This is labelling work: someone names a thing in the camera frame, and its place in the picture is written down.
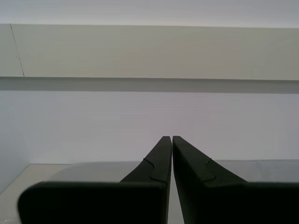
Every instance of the white backdrop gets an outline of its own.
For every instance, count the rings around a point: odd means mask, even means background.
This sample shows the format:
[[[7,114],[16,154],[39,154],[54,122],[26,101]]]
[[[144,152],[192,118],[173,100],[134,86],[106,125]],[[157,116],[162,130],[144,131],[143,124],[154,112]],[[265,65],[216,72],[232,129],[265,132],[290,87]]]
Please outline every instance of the white backdrop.
[[[163,135],[215,160],[299,159],[299,94],[0,91],[0,108],[31,163],[140,161]]]
[[[2,0],[0,23],[299,27],[297,0]]]
[[[11,94],[0,91],[0,194],[30,161],[24,133],[17,123],[17,102]]]

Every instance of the white surface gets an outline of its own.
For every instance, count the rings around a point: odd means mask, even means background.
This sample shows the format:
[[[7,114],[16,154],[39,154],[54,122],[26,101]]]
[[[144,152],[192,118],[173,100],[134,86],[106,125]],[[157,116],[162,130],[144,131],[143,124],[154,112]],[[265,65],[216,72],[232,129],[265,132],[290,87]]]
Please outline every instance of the white surface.
[[[141,161],[164,135],[218,160],[299,159],[299,94],[0,91],[30,163]]]
[[[45,181],[67,165],[30,164],[11,185],[0,194],[0,221],[17,216],[17,201],[20,194],[28,187]]]
[[[298,160],[217,162],[249,182],[299,182]]]
[[[1,76],[23,76],[13,32],[9,24],[0,24],[0,77]]]
[[[54,174],[48,181],[120,182],[140,163],[141,161],[78,163]]]
[[[0,91],[0,193],[29,165],[25,139],[16,121],[17,101]]]
[[[26,77],[299,80],[299,29],[12,28]]]
[[[297,0],[3,0],[0,23],[299,27]]]

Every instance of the black plastic part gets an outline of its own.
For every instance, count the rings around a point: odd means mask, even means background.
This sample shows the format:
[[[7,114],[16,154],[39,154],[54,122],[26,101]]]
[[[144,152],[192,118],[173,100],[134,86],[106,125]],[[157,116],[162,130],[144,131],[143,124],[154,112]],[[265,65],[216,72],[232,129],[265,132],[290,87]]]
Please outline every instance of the black plastic part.
[[[179,136],[173,169],[185,224],[294,222],[299,184],[249,183]]]
[[[166,224],[172,144],[163,137],[120,183],[41,182],[18,201],[22,224]]]

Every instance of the white wall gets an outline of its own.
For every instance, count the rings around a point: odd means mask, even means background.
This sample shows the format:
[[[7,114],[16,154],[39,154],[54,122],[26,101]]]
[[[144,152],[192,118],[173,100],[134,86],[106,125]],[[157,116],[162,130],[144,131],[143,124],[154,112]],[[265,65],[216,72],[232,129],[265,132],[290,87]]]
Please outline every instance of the white wall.
[[[0,91],[0,193],[29,165],[23,130],[17,122],[22,100]]]
[[[23,72],[9,24],[0,24],[0,77],[22,77]]]
[[[0,23],[299,27],[297,0],[3,0]]]
[[[299,94],[0,91],[0,98],[10,107],[1,119],[7,142],[27,148],[31,163],[139,161],[163,135],[181,135],[216,160],[299,159]]]

